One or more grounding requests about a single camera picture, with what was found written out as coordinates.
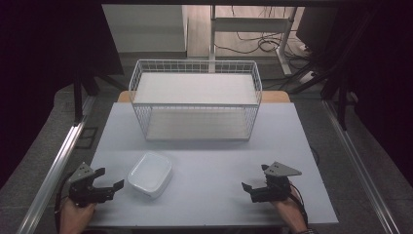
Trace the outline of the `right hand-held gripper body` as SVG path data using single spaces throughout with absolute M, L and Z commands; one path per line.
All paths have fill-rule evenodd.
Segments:
M 284 201 L 288 198 L 295 200 L 290 188 L 290 176 L 300 176 L 302 173 L 287 165 L 275 161 L 269 165 L 269 169 L 263 171 L 266 178 L 266 186 L 253 188 L 256 190 L 254 195 L 250 195 L 253 203 Z

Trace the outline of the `person's right hand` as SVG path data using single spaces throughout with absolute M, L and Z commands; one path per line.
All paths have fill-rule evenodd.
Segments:
M 273 201 L 272 205 L 293 234 L 308 230 L 299 206 L 291 198 L 284 201 Z

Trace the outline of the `white plastic basin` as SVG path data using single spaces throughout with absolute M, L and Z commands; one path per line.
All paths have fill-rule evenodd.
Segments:
M 146 152 L 128 174 L 133 189 L 151 198 L 158 198 L 172 177 L 171 160 L 155 152 Z

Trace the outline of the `white power strip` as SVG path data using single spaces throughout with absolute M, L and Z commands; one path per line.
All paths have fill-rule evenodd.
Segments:
M 305 75 L 303 75 L 303 76 L 300 78 L 299 82 L 300 82 L 301 84 L 305 84 L 305 83 L 307 83 L 308 81 L 312 80 L 315 76 L 316 76 L 316 73 L 315 73 L 314 71 L 309 71 L 308 73 L 306 73 Z

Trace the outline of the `black metal stand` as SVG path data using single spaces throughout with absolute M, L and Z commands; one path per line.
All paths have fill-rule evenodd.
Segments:
M 337 101 L 337 121 L 343 131 L 347 130 L 346 126 L 346 106 L 347 106 L 348 76 L 346 73 L 330 77 L 321 90 L 322 99 L 332 99 L 338 94 Z
M 94 68 L 78 71 L 73 79 L 73 93 L 74 93 L 74 125 L 78 126 L 84 117 L 82 89 L 85 89 L 89 97 L 95 97 L 99 93 L 99 87 L 95 81 L 95 77 L 103 80 L 109 85 L 117 88 L 120 91 L 125 91 L 127 87 L 117 81 L 115 78 L 107 74 L 97 71 Z

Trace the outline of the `white desk frame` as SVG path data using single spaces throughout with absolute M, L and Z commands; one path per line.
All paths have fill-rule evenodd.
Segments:
M 298 8 L 293 7 L 289 17 L 285 19 L 259 19 L 259 18 L 218 18 L 215 6 L 210 6 L 210 45 L 208 58 L 215 60 L 215 33 L 216 32 L 271 32 L 281 33 L 281 42 L 276 48 L 282 72 L 291 76 L 292 72 L 285 58 L 285 47 L 294 24 Z

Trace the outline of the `silver aluminium rail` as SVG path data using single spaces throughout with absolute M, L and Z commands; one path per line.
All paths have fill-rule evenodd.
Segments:
M 19 226 L 17 234 L 33 234 L 35 232 L 37 225 L 53 196 L 53 192 L 58 185 L 59 178 L 70 158 L 74 145 L 90 116 L 95 100 L 96 97 L 87 96 L 85 102 L 81 105 L 80 122 L 78 124 L 73 124 L 69 129 L 63 144 Z
M 348 132 L 341 127 L 337 119 L 338 114 L 334 108 L 334 104 L 328 100 L 323 100 L 321 104 L 325 109 L 328 118 L 330 119 L 331 124 L 337 133 L 337 136 L 343 144 L 343 147 L 349 157 L 349 160 L 351 161 L 355 169 L 355 172 L 357 173 L 359 181 L 384 231 L 386 232 L 386 234 L 400 234 L 399 228 L 395 223 L 394 216 L 391 213 L 388 205 L 386 204 L 385 199 L 379 192 L 370 173 L 363 164 Z

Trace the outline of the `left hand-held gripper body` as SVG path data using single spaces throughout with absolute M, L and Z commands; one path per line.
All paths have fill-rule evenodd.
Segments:
M 104 203 L 114 197 L 112 187 L 90 185 L 94 171 L 89 165 L 82 163 L 68 180 L 69 198 L 81 208 L 88 204 Z

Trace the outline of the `person's left hand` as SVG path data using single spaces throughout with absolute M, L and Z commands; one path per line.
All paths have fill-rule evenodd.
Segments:
M 91 221 L 94 209 L 95 204 L 80 208 L 66 198 L 60 210 L 59 234 L 81 234 Z

